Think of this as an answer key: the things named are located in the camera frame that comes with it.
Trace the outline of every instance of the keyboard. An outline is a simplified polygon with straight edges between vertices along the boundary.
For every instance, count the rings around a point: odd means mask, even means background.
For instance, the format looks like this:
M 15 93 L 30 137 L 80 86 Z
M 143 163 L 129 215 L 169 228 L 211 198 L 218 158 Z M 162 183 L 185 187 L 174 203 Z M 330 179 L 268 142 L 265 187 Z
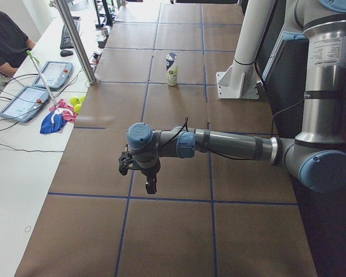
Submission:
M 77 32 L 79 32 L 80 31 L 80 21 L 74 20 L 73 22 L 74 22 L 74 25 L 76 26 Z M 67 49 L 67 48 L 74 48 L 74 46 L 72 44 L 72 40 L 70 39 L 67 28 L 64 25 L 63 30 L 62 30 L 62 40 L 60 42 L 60 49 Z

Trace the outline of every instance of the black shirt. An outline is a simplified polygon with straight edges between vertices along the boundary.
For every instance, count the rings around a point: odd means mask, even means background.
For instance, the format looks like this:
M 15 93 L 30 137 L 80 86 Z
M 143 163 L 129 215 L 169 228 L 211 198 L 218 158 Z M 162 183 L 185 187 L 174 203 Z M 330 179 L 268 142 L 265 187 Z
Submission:
M 0 66 L 8 62 L 18 68 L 30 50 L 26 45 L 28 36 L 6 13 L 0 12 Z

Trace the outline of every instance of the person's arm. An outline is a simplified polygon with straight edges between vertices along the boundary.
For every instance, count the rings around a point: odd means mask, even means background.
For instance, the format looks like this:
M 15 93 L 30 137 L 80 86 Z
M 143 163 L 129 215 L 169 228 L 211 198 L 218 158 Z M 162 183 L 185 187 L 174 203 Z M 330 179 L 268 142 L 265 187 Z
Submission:
M 13 77 L 17 70 L 17 68 L 11 67 L 7 62 L 0 66 L 0 72 L 8 77 Z
M 33 42 L 33 40 L 32 39 L 30 39 L 30 38 L 28 38 L 28 40 L 25 42 L 25 44 L 28 46 L 28 48 L 29 49 L 33 49 L 34 48 L 34 46 L 36 45 L 36 43 L 35 42 Z

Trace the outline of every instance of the blue joint cap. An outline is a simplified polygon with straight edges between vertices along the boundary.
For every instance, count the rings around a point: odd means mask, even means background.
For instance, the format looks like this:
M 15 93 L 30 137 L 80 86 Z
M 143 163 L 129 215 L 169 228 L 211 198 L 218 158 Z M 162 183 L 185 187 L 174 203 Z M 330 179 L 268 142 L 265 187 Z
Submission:
M 346 13 L 346 0 L 319 0 L 319 2 L 334 12 Z
M 316 192 L 342 189 L 346 185 L 346 153 L 326 150 L 312 155 L 300 166 L 299 180 Z
M 127 130 L 127 142 L 132 152 L 144 149 L 151 141 L 153 131 L 149 125 L 139 122 L 133 124 Z
M 182 132 L 177 139 L 176 151 L 179 158 L 192 158 L 195 155 L 195 134 Z
M 283 31 L 283 40 L 285 41 L 301 39 L 307 39 L 303 33 Z

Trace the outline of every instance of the white wall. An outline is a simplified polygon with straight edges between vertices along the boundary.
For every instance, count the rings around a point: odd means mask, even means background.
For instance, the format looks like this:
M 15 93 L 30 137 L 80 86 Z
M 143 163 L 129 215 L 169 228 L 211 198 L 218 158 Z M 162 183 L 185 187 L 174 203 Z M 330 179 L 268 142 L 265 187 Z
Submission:
M 37 41 L 51 19 L 58 16 L 58 12 L 48 3 L 48 0 L 0 0 L 0 11 L 5 12 L 32 40 Z

